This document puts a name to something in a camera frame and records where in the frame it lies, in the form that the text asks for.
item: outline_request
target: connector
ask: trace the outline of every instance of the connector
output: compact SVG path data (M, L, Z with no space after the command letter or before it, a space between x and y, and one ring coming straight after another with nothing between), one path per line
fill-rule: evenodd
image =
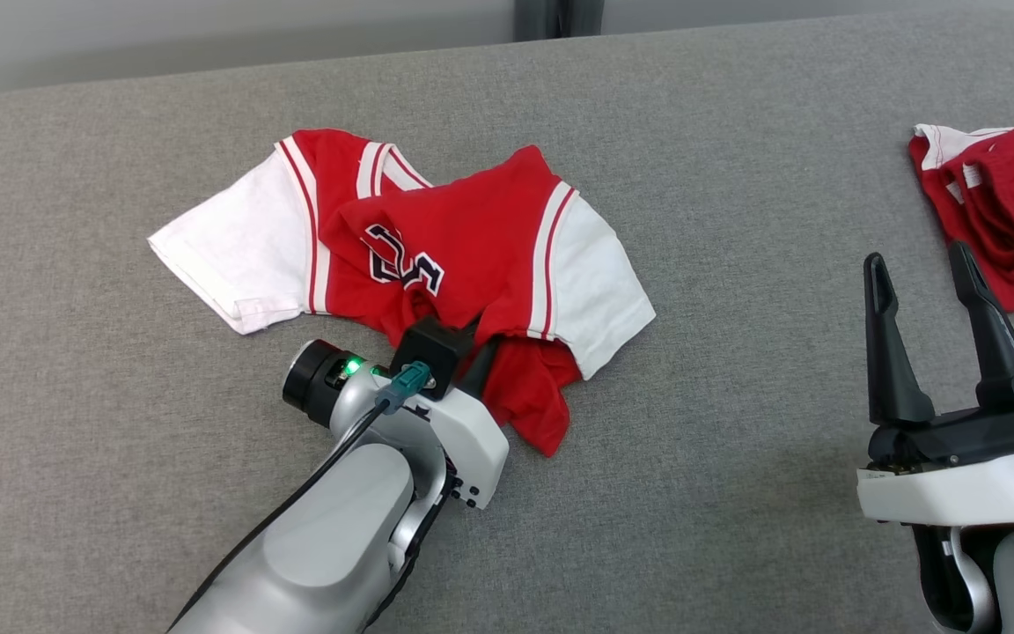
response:
M414 361L397 372L396 376L391 378L390 384L378 391L377 397L374 397L374 405L382 406L384 401L383 407L385 409L382 413L393 414L402 409L407 398L414 397L415 394L425 390L425 385L431 380L433 380L433 374L430 374L430 366L422 361Z

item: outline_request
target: baseball jersey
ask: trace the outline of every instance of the baseball jersey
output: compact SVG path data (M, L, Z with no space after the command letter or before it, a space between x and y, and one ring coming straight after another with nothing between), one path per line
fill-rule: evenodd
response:
M1014 129L918 125L911 155L950 239L964 240L1014 311Z
M550 456L569 426L561 386L591 377L655 315L617 234L538 148L433 190L328 214L328 305L389 334L433 312L502 336L484 401ZM368 270L371 284L344 274Z
M150 239L238 333L338 314L394 345L435 313L504 336L484 401L550 456L591 377L654 316L624 248L536 148L428 189L391 144L301 131Z

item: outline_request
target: gray couch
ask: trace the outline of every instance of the gray couch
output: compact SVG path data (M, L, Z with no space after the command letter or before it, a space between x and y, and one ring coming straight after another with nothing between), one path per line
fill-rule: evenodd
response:
M145 238L298 128L433 182L527 143L624 239L659 312L558 456L508 430L373 631L930 631L909 531L858 512L862 258L923 389L977 366L911 126L1014 124L1014 15L904 13L366 57L0 96L0 631L163 631L306 478L279 400L301 316L239 337Z

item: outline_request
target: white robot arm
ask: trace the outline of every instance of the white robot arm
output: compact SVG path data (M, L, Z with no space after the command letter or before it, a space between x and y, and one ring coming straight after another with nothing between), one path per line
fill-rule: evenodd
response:
M918 386L884 261L866 258L871 421L858 473L863 514L913 529L934 618L966 634L1014 634L1014 330L968 245L950 245L982 380L974 409L937 414Z
M503 472L507 438L479 401L495 343L451 384L469 347L462 333L418 323L390 378L325 342L304 346L284 400L339 442L210 574L171 633L344 634L373 623L405 584L443 502L483 509ZM418 368L422 380L403 383Z

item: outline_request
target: jersey number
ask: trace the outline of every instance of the jersey number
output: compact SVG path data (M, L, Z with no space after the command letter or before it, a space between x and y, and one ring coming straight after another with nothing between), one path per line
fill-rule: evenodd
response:
M440 290L440 281L444 278L444 269L440 269L440 265L433 262L433 258L428 257L427 253L419 253L412 257L410 262L406 262L406 245L381 224L371 224L366 233L376 237L377 240L382 240L393 251L391 258L386 260L373 245L370 245L370 241L366 242L367 248L370 248L370 277L382 284L402 282L403 288L406 289L414 282L424 280L425 288L434 296L437 294Z

